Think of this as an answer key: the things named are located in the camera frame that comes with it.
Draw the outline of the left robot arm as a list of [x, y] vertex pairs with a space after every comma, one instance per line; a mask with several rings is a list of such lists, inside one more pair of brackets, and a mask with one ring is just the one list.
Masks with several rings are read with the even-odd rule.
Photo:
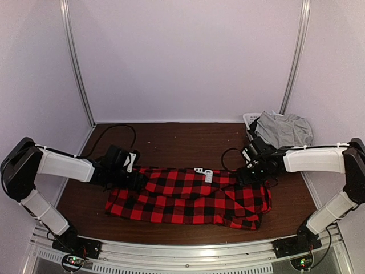
[[111, 145], [106, 154], [92, 159], [36, 144], [23, 138], [1, 163], [4, 193], [32, 214], [69, 253], [82, 248], [76, 228], [38, 190], [40, 176], [76, 180], [105, 189], [140, 191], [147, 178], [134, 170], [137, 151]]

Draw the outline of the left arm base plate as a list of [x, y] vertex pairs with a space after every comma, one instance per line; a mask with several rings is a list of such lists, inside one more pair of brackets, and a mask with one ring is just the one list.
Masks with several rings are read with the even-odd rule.
[[53, 249], [87, 259], [98, 259], [101, 246], [102, 243], [98, 240], [86, 239], [74, 233], [55, 235], [52, 243]]

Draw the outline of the red black plaid shirt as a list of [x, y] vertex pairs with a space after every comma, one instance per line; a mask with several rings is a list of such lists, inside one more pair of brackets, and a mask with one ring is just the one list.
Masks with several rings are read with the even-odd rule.
[[111, 191], [105, 212], [122, 219], [151, 223], [215, 224], [257, 230], [272, 209], [269, 184], [241, 186], [234, 172], [214, 170], [212, 181], [192, 168], [139, 166], [146, 185]]

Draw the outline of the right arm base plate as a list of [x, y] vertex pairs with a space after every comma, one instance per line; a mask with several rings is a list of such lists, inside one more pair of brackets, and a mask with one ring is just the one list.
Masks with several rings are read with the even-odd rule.
[[322, 246], [321, 240], [312, 233], [299, 233], [296, 236], [277, 239], [272, 242], [276, 258], [294, 256], [310, 252]]

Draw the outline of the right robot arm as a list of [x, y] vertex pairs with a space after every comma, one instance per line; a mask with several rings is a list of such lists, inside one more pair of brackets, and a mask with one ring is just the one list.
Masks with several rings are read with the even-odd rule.
[[274, 148], [261, 138], [241, 150], [245, 161], [237, 170], [241, 185], [263, 182], [283, 173], [304, 175], [310, 193], [320, 205], [298, 228], [292, 246], [304, 252], [332, 223], [364, 203], [364, 143]]

